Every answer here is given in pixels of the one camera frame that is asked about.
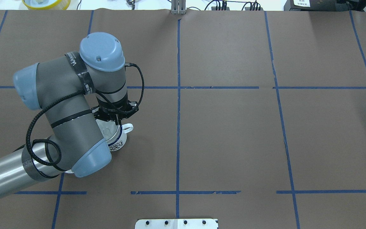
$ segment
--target yellow bowl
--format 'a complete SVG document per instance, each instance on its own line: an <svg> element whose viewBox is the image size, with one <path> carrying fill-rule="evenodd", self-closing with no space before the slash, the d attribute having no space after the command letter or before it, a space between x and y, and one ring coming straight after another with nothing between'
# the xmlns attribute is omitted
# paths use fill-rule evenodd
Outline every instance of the yellow bowl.
<svg viewBox="0 0 366 229"><path fill-rule="evenodd" d="M71 0L46 0L37 4L35 0L22 0L23 4L31 10L65 10L69 7Z"/></svg>

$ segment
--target silver metal tube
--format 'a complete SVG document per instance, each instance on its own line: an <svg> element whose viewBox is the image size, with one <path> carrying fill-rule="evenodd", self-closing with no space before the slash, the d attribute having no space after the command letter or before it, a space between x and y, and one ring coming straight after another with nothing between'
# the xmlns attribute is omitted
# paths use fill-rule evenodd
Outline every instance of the silver metal tube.
<svg viewBox="0 0 366 229"><path fill-rule="evenodd" d="M36 155L47 161L44 143L35 144L33 149ZM34 171L31 172L33 172L34 175L40 176L42 179L37 181L30 177L28 174L29 170L28 172L25 171L24 164L22 162L22 153L27 154L28 152L26 150L19 149L3 158L0 158L0 198L16 193L17 191L39 183L40 181L48 180L47 178L40 176L34 169L33 165L32 169L34 169ZM35 166L40 171L49 176L55 176L61 173L61 171L56 170L52 166L45 166L36 161L34 162Z"/></svg>

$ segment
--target white label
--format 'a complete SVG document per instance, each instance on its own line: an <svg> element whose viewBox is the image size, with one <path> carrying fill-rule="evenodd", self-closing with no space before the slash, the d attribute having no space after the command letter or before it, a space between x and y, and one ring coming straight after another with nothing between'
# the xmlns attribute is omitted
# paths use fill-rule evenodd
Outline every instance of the white label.
<svg viewBox="0 0 366 229"><path fill-rule="evenodd" d="M296 6L310 7L310 0L293 0Z"/></svg>

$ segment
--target light blue cap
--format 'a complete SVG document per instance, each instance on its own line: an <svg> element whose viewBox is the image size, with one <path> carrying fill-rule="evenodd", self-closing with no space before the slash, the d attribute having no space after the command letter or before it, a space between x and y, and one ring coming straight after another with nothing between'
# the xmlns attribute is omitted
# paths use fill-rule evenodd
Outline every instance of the light blue cap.
<svg viewBox="0 0 366 229"><path fill-rule="evenodd" d="M125 64L121 43L106 32L93 32L81 40L80 56L90 67L105 72L118 71Z"/></svg>
<svg viewBox="0 0 366 229"><path fill-rule="evenodd" d="M76 177L85 177L99 171L111 161L111 152L105 139L101 139L71 168Z"/></svg>
<svg viewBox="0 0 366 229"><path fill-rule="evenodd" d="M13 84L22 102L31 109L40 109L36 93L36 69L37 65L31 65L13 74Z"/></svg>

